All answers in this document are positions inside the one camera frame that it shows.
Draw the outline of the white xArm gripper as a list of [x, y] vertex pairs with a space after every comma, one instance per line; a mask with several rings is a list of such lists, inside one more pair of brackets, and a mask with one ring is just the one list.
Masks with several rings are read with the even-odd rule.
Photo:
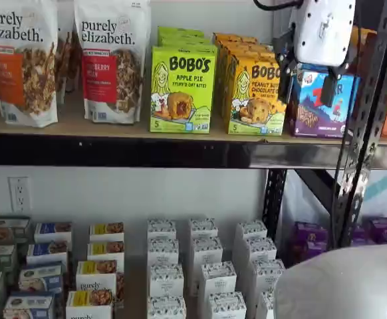
[[294, 37], [273, 39], [280, 70], [278, 99], [281, 102], [290, 100], [298, 61], [329, 66], [322, 85], [322, 103], [332, 106], [337, 83], [351, 65], [348, 46], [355, 6], [356, 2], [349, 0], [309, 0], [294, 7], [290, 19], [295, 24]]

